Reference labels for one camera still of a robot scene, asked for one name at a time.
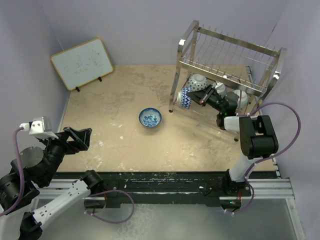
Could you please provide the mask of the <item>dark blue patterned bowl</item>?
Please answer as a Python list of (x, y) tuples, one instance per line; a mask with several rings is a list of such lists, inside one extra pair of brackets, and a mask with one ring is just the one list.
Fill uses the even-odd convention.
[(188, 86), (192, 92), (204, 90), (208, 86), (207, 78), (200, 74), (193, 74), (188, 79)]

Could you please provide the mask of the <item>blue floral rim bowl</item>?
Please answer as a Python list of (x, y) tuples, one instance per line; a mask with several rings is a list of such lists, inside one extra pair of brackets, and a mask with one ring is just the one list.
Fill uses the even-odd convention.
[(138, 120), (143, 127), (151, 129), (161, 123), (162, 114), (156, 108), (148, 107), (140, 112)]

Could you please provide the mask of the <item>grey hexagon red-rim bowl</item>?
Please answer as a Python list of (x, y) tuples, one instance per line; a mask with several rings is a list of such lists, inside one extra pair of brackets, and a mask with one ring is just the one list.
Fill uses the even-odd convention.
[(227, 93), (227, 87), (221, 82), (216, 84), (215, 90), (222, 98), (224, 98)]

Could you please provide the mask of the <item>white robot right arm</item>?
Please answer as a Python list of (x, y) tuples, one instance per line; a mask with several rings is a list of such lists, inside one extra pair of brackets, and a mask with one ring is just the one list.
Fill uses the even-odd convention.
[(228, 170), (229, 179), (222, 183), (223, 192), (233, 196), (258, 160), (277, 153), (279, 142), (272, 121), (267, 115), (237, 115), (239, 96), (235, 92), (221, 96), (212, 87), (207, 87), (186, 95), (200, 106), (209, 105), (217, 110), (216, 124), (221, 130), (239, 133), (242, 156)]

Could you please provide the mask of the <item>orange patterned bowl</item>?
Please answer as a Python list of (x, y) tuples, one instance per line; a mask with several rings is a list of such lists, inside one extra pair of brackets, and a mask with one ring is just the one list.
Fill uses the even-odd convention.
[(184, 87), (178, 92), (177, 102), (185, 109), (189, 109), (191, 107), (192, 99), (187, 95), (187, 93), (191, 92), (192, 89), (190, 86)]

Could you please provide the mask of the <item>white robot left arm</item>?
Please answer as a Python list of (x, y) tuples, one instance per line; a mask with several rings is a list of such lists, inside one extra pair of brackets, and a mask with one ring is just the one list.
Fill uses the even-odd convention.
[[(19, 151), (17, 135), (29, 132), (45, 148), (27, 147)], [(16, 158), (11, 170), (0, 179), (0, 238), (2, 240), (37, 240), (43, 230), (58, 215), (83, 197), (98, 196), (103, 191), (103, 180), (88, 170), (59, 197), (37, 210), (33, 200), (40, 188), (48, 187), (66, 155), (87, 151), (92, 129), (75, 130), (65, 127), (62, 132), (46, 131), (35, 123), (22, 123), (13, 133)]]

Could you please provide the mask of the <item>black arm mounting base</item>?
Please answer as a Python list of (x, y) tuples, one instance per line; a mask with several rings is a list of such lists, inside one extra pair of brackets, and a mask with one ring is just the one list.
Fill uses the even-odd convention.
[(81, 177), (93, 198), (89, 208), (119, 208), (122, 204), (205, 205), (239, 208), (251, 196), (246, 182), (233, 182), (226, 171), (102, 172)]

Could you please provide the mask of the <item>mint green bowl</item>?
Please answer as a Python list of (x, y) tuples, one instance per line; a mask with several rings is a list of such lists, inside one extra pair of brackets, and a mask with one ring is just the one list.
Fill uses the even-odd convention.
[(237, 100), (238, 107), (240, 109), (246, 107), (249, 102), (249, 97), (248, 97), (247, 93), (244, 91), (241, 91), (239, 89), (234, 90), (233, 92), (238, 96), (238, 100)]

